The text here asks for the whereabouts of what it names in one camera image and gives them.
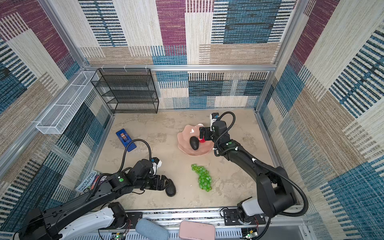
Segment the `green grape bunch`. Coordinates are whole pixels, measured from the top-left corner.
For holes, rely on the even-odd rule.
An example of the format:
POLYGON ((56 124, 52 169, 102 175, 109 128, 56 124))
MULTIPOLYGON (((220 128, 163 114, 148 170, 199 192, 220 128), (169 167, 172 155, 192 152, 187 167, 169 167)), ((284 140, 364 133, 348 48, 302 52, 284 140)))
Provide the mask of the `green grape bunch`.
POLYGON ((210 192, 212 190, 212 177, 210 172, 204 166, 198 166, 197 164, 192 164, 191 168, 199 176, 199 188, 210 192))

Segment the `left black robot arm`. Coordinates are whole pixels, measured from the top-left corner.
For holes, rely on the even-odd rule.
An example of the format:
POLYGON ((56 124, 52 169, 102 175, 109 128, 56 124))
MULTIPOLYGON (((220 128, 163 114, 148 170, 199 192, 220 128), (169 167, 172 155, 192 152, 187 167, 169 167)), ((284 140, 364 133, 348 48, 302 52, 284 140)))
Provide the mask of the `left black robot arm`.
POLYGON ((176 187, 171 179, 157 175, 157 163, 157 158, 150 157, 138 161, 132 168, 121 166, 114 174, 101 174, 86 194, 45 212, 40 209, 30 211, 24 226, 14 236, 21 240, 58 240, 62 237, 60 231, 70 223, 134 189, 165 191, 173 197, 176 187))

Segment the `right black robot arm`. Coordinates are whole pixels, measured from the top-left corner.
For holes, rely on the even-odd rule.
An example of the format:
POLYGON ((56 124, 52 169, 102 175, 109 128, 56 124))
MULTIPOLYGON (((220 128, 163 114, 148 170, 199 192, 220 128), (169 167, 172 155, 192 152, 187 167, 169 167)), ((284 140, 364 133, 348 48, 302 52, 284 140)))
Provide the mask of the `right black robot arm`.
POLYGON ((229 130, 234 126, 236 116, 227 111, 220 115, 211 114, 211 126, 200 127, 200 139, 214 143, 216 157, 224 157, 244 170, 257 185, 257 203, 247 199, 238 205, 238 215, 245 220, 251 217, 251 210, 261 210, 269 218, 277 215, 300 217, 307 213, 309 200, 298 184, 294 183, 282 167, 263 163, 237 141, 231 139, 229 130))

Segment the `dark avocado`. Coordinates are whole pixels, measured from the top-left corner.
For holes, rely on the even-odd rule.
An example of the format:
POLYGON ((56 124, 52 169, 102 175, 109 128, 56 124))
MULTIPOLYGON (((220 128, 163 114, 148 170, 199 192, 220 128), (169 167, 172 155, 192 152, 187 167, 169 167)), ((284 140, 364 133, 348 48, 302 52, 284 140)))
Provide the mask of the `dark avocado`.
POLYGON ((174 197, 177 192, 175 184, 173 183, 173 185, 165 189, 165 191, 168 197, 174 197))
POLYGON ((198 150, 200 146, 199 139, 195 136, 190 137, 190 146, 194 151, 198 150))

